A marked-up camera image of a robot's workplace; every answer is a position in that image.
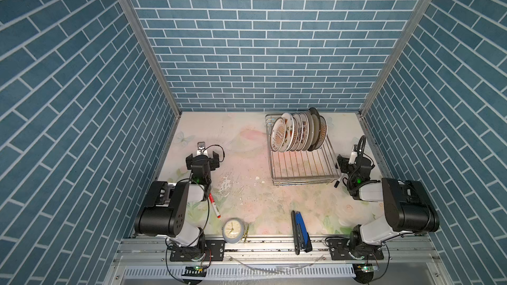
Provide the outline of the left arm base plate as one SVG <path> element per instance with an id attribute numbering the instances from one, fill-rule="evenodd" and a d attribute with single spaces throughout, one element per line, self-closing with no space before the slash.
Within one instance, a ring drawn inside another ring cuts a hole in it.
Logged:
<path id="1" fill-rule="evenodd" d="M 225 251 L 224 240 L 199 240 L 196 246 L 174 246 L 171 250 L 171 262 L 223 261 Z"/>

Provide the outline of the red green text plate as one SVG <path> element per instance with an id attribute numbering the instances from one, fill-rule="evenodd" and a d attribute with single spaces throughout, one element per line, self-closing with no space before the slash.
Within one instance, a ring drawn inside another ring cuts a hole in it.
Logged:
<path id="1" fill-rule="evenodd" d="M 294 131 L 294 137 L 292 144 L 290 145 L 289 150 L 291 152 L 294 152 L 298 149 L 300 143 L 301 143 L 301 135 L 302 135 L 302 120 L 301 116 L 298 113 L 293 114 L 293 131 Z"/>
<path id="2" fill-rule="evenodd" d="M 305 147 L 306 142 L 308 140 L 308 117 L 305 113 L 299 113 L 298 115 L 301 120 L 301 132 L 300 132 L 301 138 L 300 143 L 297 147 L 297 151 L 301 151 Z"/>

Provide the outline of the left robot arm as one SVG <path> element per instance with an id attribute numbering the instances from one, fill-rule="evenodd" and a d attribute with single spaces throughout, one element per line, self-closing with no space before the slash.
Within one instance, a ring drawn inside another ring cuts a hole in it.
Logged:
<path id="1" fill-rule="evenodd" d="M 185 251 L 204 252 L 204 228 L 185 222 L 188 203 L 206 202 L 215 206 L 211 195 L 211 172 L 220 166 L 216 152 L 199 149 L 186 157 L 190 176 L 176 183 L 155 181 L 149 187 L 134 221 L 136 234 L 163 236 Z"/>

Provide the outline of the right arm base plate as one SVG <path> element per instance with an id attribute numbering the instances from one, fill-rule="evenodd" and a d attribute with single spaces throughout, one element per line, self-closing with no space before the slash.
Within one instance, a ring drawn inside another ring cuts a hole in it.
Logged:
<path id="1" fill-rule="evenodd" d="M 329 248 L 332 261 L 384 259 L 380 245 L 368 245 L 350 241 L 345 237 L 327 237 L 324 244 Z"/>

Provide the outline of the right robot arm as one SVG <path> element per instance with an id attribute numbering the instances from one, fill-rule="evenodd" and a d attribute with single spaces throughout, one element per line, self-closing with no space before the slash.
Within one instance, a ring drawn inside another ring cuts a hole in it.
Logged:
<path id="1" fill-rule="evenodd" d="M 421 182 L 393 178 L 372 179 L 372 160 L 365 156 L 338 156 L 336 167 L 349 195 L 357 201 L 381 203 L 384 214 L 368 224 L 355 226 L 347 249 L 353 257 L 375 254 L 386 241 L 408 234 L 435 232 L 440 219 Z"/>

